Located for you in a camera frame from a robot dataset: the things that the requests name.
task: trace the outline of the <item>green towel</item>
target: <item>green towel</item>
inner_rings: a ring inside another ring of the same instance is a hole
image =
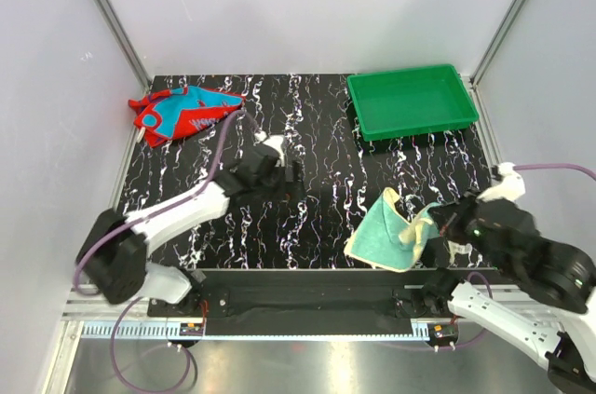
[[[427,240],[439,235],[428,215],[431,203],[409,224],[395,209],[400,196],[390,187],[374,202],[362,223],[347,241],[344,253],[386,270],[408,271],[418,261]]]

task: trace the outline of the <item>green plastic tray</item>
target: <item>green plastic tray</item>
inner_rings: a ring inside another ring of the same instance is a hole
[[[478,120],[452,65],[351,75],[347,85],[365,141],[464,129]]]

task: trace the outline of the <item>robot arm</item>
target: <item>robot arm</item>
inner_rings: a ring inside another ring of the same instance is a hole
[[[425,299],[510,342],[546,369],[561,391],[596,392],[594,263],[576,247],[541,237],[533,216],[513,203],[524,193],[521,176],[510,163],[497,170],[500,184],[429,213],[446,239],[470,243],[503,276],[551,306],[565,332],[508,310],[445,268],[423,287]]]
[[[288,165],[283,136],[266,137],[261,132],[256,140],[241,160],[223,167],[198,195],[202,181],[184,194],[126,216],[114,210],[100,214],[77,262],[108,232],[122,224],[131,224],[130,229],[93,254],[84,268],[110,304],[141,296],[196,309],[199,294],[193,289],[200,282],[200,275],[148,263],[147,258],[182,232],[222,217],[234,206],[249,200],[304,198],[300,165],[295,161]]]

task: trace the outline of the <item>purple wire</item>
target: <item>purple wire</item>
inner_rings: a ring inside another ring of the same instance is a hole
[[[134,360],[134,361],[126,364],[125,366],[118,367],[118,369],[120,370],[120,373],[123,374],[128,369],[130,369],[132,366],[134,366],[135,364],[138,364],[140,360],[146,359],[151,354],[153,354],[157,350],[161,350],[161,349],[163,349],[163,343],[162,344],[159,344],[157,346],[150,347],[149,349],[147,349],[143,353],[141,353],[141,355],[139,355],[139,357],[137,357],[136,360]],[[98,366],[95,363],[96,360],[97,360],[97,357],[95,357],[95,353],[93,351],[91,351],[91,353],[89,354],[89,364],[90,364],[91,370],[93,371],[93,374],[95,375],[95,377],[96,377],[96,379],[97,379],[98,382],[104,382],[106,380],[110,380],[110,379],[112,379],[112,378],[115,377],[114,369],[112,369],[112,371],[110,373],[108,373],[108,374],[98,374],[95,371],[95,367]]]
[[[118,380],[120,380],[120,383],[122,383],[122,385],[124,385],[125,387],[132,389],[133,391],[140,392],[142,394],[155,394],[155,393],[170,394],[170,393],[174,393],[174,392],[176,392],[176,390],[179,387],[182,386],[182,384],[186,380],[186,377],[188,376],[188,373],[190,373],[190,364],[191,364],[192,355],[191,355],[190,351],[188,349],[186,349],[185,347],[182,347],[182,346],[179,347],[179,349],[183,350],[184,355],[186,356],[186,368],[184,369],[183,376],[180,378],[180,380],[173,387],[169,387],[167,389],[163,389],[160,391],[151,391],[151,390],[143,389],[141,387],[137,387],[137,386],[131,384],[124,377],[124,375],[122,374],[122,371],[118,368],[117,361],[115,360],[115,335],[116,335],[116,332],[118,331],[118,327],[120,326],[122,319],[127,315],[127,313],[132,309],[132,307],[135,304],[137,304],[139,301],[141,301],[141,299],[142,298],[135,299],[124,310],[122,310],[122,313],[120,314],[120,316],[118,317],[118,319],[116,320],[116,322],[114,324],[114,329],[112,330],[112,334],[110,335],[110,360],[112,361],[112,368],[114,368],[115,376]]]
[[[513,166],[513,170],[542,170],[542,169],[571,169],[579,170],[588,175],[592,180],[596,181],[596,172],[583,166],[571,163],[546,163],[546,164],[522,164],[520,166]]]
[[[255,119],[251,115],[249,115],[246,111],[236,110],[235,112],[230,113],[223,122],[222,132],[220,133],[220,136],[219,136],[219,139],[217,142],[217,148],[215,149],[215,156],[213,158],[213,162],[211,163],[211,167],[209,169],[207,178],[204,180],[201,187],[199,187],[194,193],[188,195],[187,197],[181,198],[180,200],[176,201],[175,203],[165,206],[157,211],[153,211],[149,215],[147,215],[147,217],[145,217],[145,218],[139,218],[132,222],[126,222],[126,223],[120,225],[118,228],[114,229],[113,231],[110,231],[108,234],[106,234],[102,238],[100,238],[91,248],[89,248],[89,250],[85,253],[85,255],[83,256],[81,261],[76,266],[76,269],[74,270],[73,285],[74,285],[74,289],[78,293],[80,293],[84,296],[92,296],[92,295],[97,294],[97,293],[83,292],[81,290],[81,286],[80,286],[80,279],[81,279],[81,273],[83,272],[83,268],[85,268],[85,265],[87,265],[91,256],[93,254],[95,254],[99,248],[101,248],[103,245],[105,245],[107,242],[109,242],[112,238],[115,238],[117,235],[123,233],[124,231],[127,231],[128,229],[131,229],[133,226],[136,226],[137,224],[146,222],[149,219],[153,219],[153,218],[157,217],[158,215],[163,214],[164,212],[173,210],[174,208],[178,208],[180,205],[186,203],[189,200],[192,200],[193,198],[202,194],[203,191],[205,191],[207,185],[213,179],[213,177],[215,176],[215,172],[219,168],[220,160],[222,158],[222,152],[224,151],[224,143],[225,143],[225,138],[227,136],[227,132],[230,129],[230,126],[232,125],[232,121],[234,120],[234,118],[240,114],[246,115],[246,117],[249,119],[249,121],[255,127],[258,128],[258,125],[257,125]]]
[[[474,277],[480,278],[482,280],[482,283],[486,286],[486,291],[488,292],[489,297],[492,299],[493,298],[493,290],[491,289],[491,284],[489,283],[488,279],[480,271],[471,271],[467,274],[467,281],[470,282],[472,280],[472,278],[474,278]],[[467,347],[474,346],[475,344],[479,343],[479,341],[482,338],[484,338],[484,336],[486,335],[486,332],[487,332],[486,329],[482,329],[480,331],[480,333],[478,335],[476,335],[474,338],[472,338],[471,340],[466,341],[465,343],[462,343],[461,345],[455,346],[455,350],[462,350]],[[428,351],[434,352],[435,351],[434,347],[429,347],[429,346],[409,347],[409,346],[398,345],[397,343],[380,343],[380,344],[382,346],[394,347],[396,349],[408,350],[408,351],[412,351],[412,352],[428,352]],[[445,350],[449,350],[449,351],[453,352],[453,350],[450,347],[439,347],[439,351],[442,352]]]

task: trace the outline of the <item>purple cable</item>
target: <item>purple cable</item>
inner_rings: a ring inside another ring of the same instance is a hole
[[[486,286],[486,291],[488,292],[489,297],[492,299],[493,298],[493,290],[491,290],[491,284],[489,283],[488,279],[480,272],[480,271],[471,271],[468,273],[467,275],[467,281],[470,282],[472,280],[472,278],[477,277],[480,278],[482,280],[482,282],[484,283],[484,285]],[[482,338],[484,338],[484,336],[486,335],[486,329],[482,329],[480,331],[480,333],[478,335],[476,335],[474,338],[472,338],[469,341],[466,341],[465,343],[462,343],[461,345],[457,345],[455,347],[455,350],[461,350],[461,349],[465,349],[467,347],[470,346],[474,346],[475,344],[477,344]],[[382,346],[388,346],[388,347],[394,347],[396,349],[402,349],[402,350],[409,350],[412,352],[428,352],[428,351],[435,351],[435,349],[433,347],[409,347],[409,346],[402,346],[402,345],[398,345],[395,343],[380,343]],[[450,347],[439,347],[439,351],[444,351],[444,350],[450,350],[453,352],[453,350]]]
[[[118,319],[116,320],[116,322],[114,324],[114,329],[112,330],[112,334],[110,335],[110,360],[112,361],[112,368],[114,368],[115,376],[118,380],[120,380],[120,383],[122,383],[122,385],[124,385],[125,387],[132,389],[133,391],[140,392],[142,394],[155,394],[155,393],[171,394],[171,393],[176,392],[176,390],[182,386],[182,384],[186,380],[186,377],[188,376],[188,373],[190,372],[190,364],[191,364],[192,355],[186,347],[182,347],[182,346],[178,347],[179,349],[183,350],[184,355],[186,356],[186,368],[184,369],[183,376],[180,378],[178,383],[176,383],[173,387],[169,387],[167,389],[163,389],[160,391],[151,391],[151,390],[143,389],[141,387],[137,387],[137,386],[131,384],[124,377],[124,375],[118,368],[118,363],[115,360],[115,334],[118,331],[118,326],[120,326],[122,319],[127,315],[127,313],[132,309],[132,307],[135,304],[137,304],[139,301],[141,301],[141,299],[142,298],[135,299],[124,310],[122,310],[122,313],[120,314],[120,316],[118,317]]]
[[[596,172],[583,166],[571,163],[547,163],[547,164],[522,164],[520,166],[513,166],[513,170],[542,170],[542,169],[571,169],[579,170],[588,175],[596,182]]]
[[[134,366],[135,364],[138,364],[140,360],[146,359],[151,354],[153,354],[154,352],[161,350],[161,349],[163,349],[163,343],[159,344],[157,346],[150,347],[149,349],[147,349],[143,353],[141,353],[141,355],[139,355],[139,357],[137,357],[136,360],[126,364],[125,366],[119,366],[118,369],[120,370],[120,373],[123,374],[128,369],[130,369],[132,366]],[[95,375],[95,378],[96,378],[95,381],[96,382],[105,382],[107,380],[111,380],[112,378],[115,377],[114,368],[108,374],[98,374],[98,372],[95,370],[95,368],[99,366],[96,363],[96,361],[97,361],[96,350],[97,350],[97,348],[94,347],[93,350],[91,350],[91,352],[89,353],[89,366],[91,367],[91,371],[93,372],[93,375]]]
[[[203,191],[205,190],[207,185],[210,183],[210,181],[215,176],[215,172],[217,171],[217,169],[219,167],[220,160],[222,158],[222,152],[224,151],[224,143],[225,143],[225,138],[227,136],[227,131],[230,129],[230,126],[232,125],[232,121],[234,120],[234,118],[240,114],[245,114],[246,117],[249,119],[249,121],[254,126],[256,126],[258,128],[258,125],[257,125],[256,121],[254,120],[254,118],[251,115],[249,115],[246,111],[236,110],[235,112],[230,113],[227,116],[227,118],[225,119],[225,121],[223,122],[222,132],[220,133],[220,137],[217,142],[217,148],[215,149],[215,156],[213,158],[213,162],[211,163],[211,167],[209,169],[207,178],[205,179],[205,181],[203,182],[201,187],[199,187],[193,194],[190,194],[188,197],[181,198],[180,200],[176,201],[175,203],[172,203],[171,205],[165,206],[165,207],[161,208],[160,210],[151,212],[145,218],[139,218],[132,222],[124,223],[124,224],[120,225],[118,228],[114,229],[113,231],[110,231],[108,234],[106,234],[105,236],[100,238],[91,248],[89,248],[89,250],[85,253],[85,255],[83,256],[81,261],[76,266],[76,269],[74,270],[73,285],[74,285],[74,289],[78,293],[80,293],[84,296],[92,296],[92,295],[97,294],[97,293],[83,292],[80,287],[80,279],[81,279],[81,273],[83,272],[83,268],[85,268],[85,265],[87,265],[91,256],[93,254],[95,254],[99,248],[101,248],[103,245],[105,245],[107,242],[109,242],[112,238],[115,238],[118,234],[121,234],[124,231],[131,229],[133,226],[136,226],[137,224],[146,222],[149,219],[153,219],[153,218],[157,217],[158,215],[163,214],[164,212],[173,210],[174,208],[178,208],[183,203],[186,203],[187,201],[192,200],[193,198],[195,198],[203,193]]]

